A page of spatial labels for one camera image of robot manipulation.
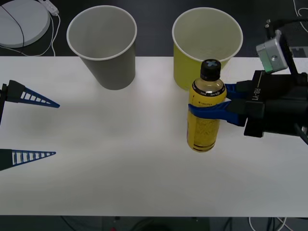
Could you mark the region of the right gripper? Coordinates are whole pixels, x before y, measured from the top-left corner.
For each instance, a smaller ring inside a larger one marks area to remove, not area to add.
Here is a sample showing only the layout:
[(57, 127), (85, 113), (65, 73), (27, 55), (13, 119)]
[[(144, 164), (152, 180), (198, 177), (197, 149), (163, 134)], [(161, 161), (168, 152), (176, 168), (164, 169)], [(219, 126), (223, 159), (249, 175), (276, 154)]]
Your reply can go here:
[(225, 84), (225, 87), (227, 98), (233, 100), (210, 107), (188, 104), (189, 111), (202, 119), (225, 120), (239, 127), (246, 124), (244, 135), (258, 138), (265, 132), (296, 136), (295, 125), (308, 126), (305, 72), (273, 75), (256, 71), (252, 80)]

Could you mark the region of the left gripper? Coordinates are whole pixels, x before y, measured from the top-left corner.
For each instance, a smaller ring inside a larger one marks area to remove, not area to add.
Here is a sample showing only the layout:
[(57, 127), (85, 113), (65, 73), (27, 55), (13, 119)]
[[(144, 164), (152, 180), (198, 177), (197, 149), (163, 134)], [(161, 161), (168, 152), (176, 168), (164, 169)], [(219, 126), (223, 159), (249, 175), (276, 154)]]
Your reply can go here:
[[(2, 85), (0, 90), (0, 123), (2, 120), (5, 101), (13, 103), (24, 103), (52, 108), (59, 108), (60, 105), (47, 97), (25, 87), (21, 83), (10, 80), (9, 85)], [(6, 170), (12, 167), (31, 163), (43, 158), (55, 155), (51, 151), (28, 151), (1, 149), (0, 150), (0, 170)]]

